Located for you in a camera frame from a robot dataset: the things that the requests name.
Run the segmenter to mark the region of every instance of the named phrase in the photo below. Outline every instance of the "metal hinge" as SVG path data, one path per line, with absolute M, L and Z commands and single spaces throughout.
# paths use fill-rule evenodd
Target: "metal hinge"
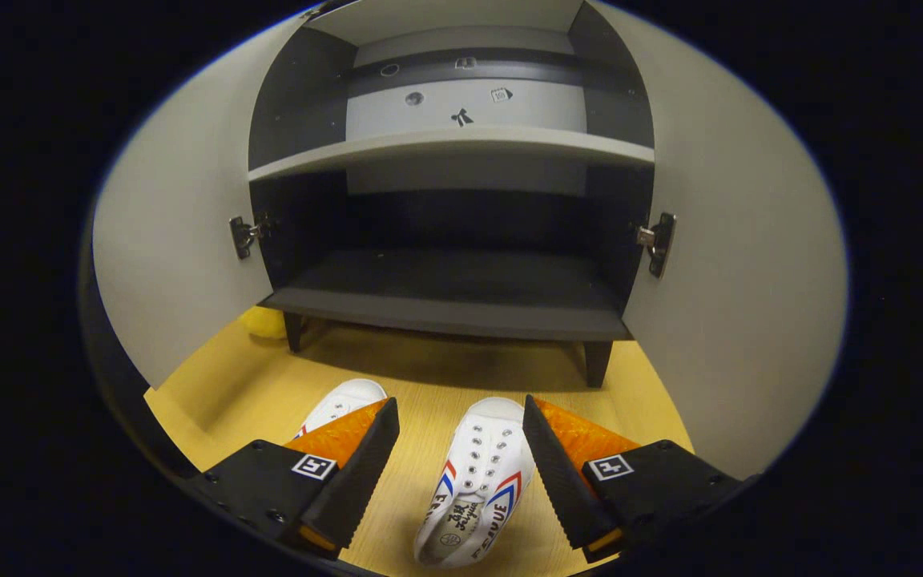
M 234 216 L 230 219 L 230 234 L 234 240 L 237 258 L 244 260 L 251 256 L 250 246 L 254 244 L 256 238 L 270 236 L 279 223 L 278 219 L 271 219 L 267 212 L 256 213 L 256 225 L 254 226 L 247 225 L 241 216 Z
M 640 227 L 636 231 L 636 244 L 644 246 L 651 255 L 651 274 L 660 278 L 664 264 L 671 252 L 671 241 L 675 238 L 675 215 L 660 213 L 660 222 L 650 228 Z

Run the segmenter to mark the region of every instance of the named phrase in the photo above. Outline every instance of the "sticker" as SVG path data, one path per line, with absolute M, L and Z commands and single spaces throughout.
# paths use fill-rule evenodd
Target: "sticker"
M 613 455 L 590 461 L 590 468 L 593 469 L 594 474 L 597 475 L 597 479 L 600 479 L 600 481 L 607 481 L 609 478 L 616 478 L 616 476 L 633 472 L 633 467 L 629 467 L 629 463 L 626 463 L 626 459 L 622 455 Z
M 496 103 L 510 101 L 512 96 L 512 91 L 509 91 L 508 88 L 494 88 L 490 91 L 490 98 L 494 99 Z
M 318 478 L 319 481 L 322 481 L 322 479 L 326 478 L 326 475 L 330 474 L 330 471 L 333 470 L 333 465 L 336 464 L 337 461 L 323 459 L 315 455 L 305 455 L 290 470 L 296 472 L 296 474 L 311 476 L 311 478 Z
M 457 121 L 459 127 L 464 127 L 466 124 L 472 124 L 472 118 L 469 118 L 469 115 L 466 114 L 466 110 L 462 108 L 458 111 L 457 114 L 451 115 L 451 120 Z

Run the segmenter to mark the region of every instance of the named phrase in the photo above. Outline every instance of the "white sneaker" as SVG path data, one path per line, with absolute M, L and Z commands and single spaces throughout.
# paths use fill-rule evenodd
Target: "white sneaker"
M 461 417 L 415 537 L 415 561 L 449 569 L 490 552 L 534 477 L 522 415 L 519 403 L 490 397 Z
M 382 401 L 387 398 L 387 391 L 380 387 L 380 383 L 370 381 L 369 379 L 352 379 L 337 385 L 331 390 L 319 405 L 308 414 L 301 428 L 297 430 L 294 438 L 309 431 L 318 430 L 330 421 L 340 419 L 352 410 L 358 410 L 363 406 L 372 405 L 374 402 Z

